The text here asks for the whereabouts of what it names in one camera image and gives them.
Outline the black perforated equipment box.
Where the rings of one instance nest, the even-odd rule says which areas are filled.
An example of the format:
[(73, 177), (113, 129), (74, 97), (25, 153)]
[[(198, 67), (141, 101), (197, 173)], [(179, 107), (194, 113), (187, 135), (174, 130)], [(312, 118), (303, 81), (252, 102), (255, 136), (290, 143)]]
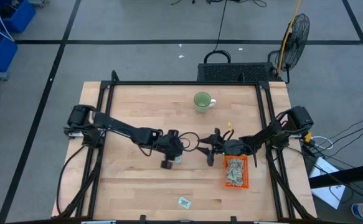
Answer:
[(200, 63), (197, 80), (201, 82), (261, 82), (273, 76), (270, 62), (260, 63)]

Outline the black floor fan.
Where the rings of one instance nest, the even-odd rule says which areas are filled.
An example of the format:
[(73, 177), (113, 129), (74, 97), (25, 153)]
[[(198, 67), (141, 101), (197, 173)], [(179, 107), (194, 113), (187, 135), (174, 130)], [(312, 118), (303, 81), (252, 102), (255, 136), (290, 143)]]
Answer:
[(278, 50), (271, 51), (267, 56), (267, 62), (270, 62), (271, 56), (275, 55), (273, 63), (276, 65), (272, 68), (272, 73), (281, 80), (280, 73), (286, 72), (286, 84), (290, 82), (290, 71), (296, 66), (303, 54), (308, 40), (309, 28), (309, 17), (303, 13), (298, 14), (293, 19), (291, 30), (285, 32), (284, 50), (280, 47)]

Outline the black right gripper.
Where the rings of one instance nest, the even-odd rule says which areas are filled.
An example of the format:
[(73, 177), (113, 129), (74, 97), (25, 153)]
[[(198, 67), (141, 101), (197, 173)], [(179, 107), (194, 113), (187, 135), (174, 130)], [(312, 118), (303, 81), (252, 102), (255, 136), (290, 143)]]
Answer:
[(220, 133), (219, 128), (214, 129), (214, 134), (211, 134), (209, 137), (204, 139), (199, 139), (200, 143), (203, 144), (210, 144), (212, 146), (212, 149), (206, 147), (197, 147), (196, 149), (202, 153), (204, 153), (207, 156), (207, 164), (209, 166), (214, 165), (214, 156), (216, 154), (223, 154), (225, 152), (224, 144), (226, 141), (228, 141), (231, 136), (226, 138), (228, 134), (231, 134), (231, 130), (226, 131), (223, 135)]

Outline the white board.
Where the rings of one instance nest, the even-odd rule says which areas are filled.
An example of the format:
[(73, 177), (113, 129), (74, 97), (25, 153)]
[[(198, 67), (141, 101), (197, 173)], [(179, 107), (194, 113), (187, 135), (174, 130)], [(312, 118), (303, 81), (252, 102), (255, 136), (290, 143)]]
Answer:
[[(309, 178), (337, 171), (339, 171), (338, 168), (331, 165), (328, 161), (324, 160), (322, 157), (319, 157), (316, 159), (316, 162), (309, 173)], [(326, 202), (332, 208), (338, 209), (345, 189), (346, 189), (345, 185), (332, 185), (329, 187), (311, 189), (311, 192), (314, 196), (321, 199), (323, 202)]]

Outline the green ceramic mug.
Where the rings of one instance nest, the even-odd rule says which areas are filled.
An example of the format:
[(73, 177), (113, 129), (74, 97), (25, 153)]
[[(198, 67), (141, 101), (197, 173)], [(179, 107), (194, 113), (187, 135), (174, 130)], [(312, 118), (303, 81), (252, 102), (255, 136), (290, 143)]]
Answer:
[(206, 92), (198, 92), (194, 96), (194, 105), (197, 112), (205, 113), (210, 107), (215, 106), (217, 101)]

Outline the orange plastic mesh basket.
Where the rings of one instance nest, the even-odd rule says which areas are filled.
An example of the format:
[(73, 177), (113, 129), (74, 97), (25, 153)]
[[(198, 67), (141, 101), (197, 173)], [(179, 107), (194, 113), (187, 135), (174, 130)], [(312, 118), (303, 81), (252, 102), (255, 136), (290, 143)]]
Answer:
[[(227, 172), (226, 169), (229, 167), (229, 160), (230, 159), (243, 159), (244, 166), (243, 166), (243, 185), (241, 187), (233, 186), (227, 183), (226, 177)], [(248, 189), (249, 188), (249, 176), (248, 176), (248, 157), (247, 156), (224, 156), (224, 172), (225, 172), (225, 186), (226, 188), (234, 188), (234, 189)]]

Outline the black metal bar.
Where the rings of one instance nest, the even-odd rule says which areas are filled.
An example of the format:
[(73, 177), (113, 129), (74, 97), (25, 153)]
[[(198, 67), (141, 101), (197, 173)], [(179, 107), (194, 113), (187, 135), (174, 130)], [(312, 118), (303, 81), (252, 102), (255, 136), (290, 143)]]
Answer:
[(312, 189), (363, 181), (363, 166), (309, 178)]

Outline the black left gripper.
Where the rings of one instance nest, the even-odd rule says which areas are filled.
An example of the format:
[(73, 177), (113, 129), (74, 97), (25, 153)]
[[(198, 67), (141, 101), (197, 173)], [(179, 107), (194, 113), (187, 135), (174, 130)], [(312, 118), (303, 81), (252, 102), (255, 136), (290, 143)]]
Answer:
[(159, 151), (164, 154), (161, 161), (161, 168), (172, 169), (172, 161), (182, 155), (184, 145), (179, 139), (179, 131), (169, 130), (168, 133), (159, 140)]

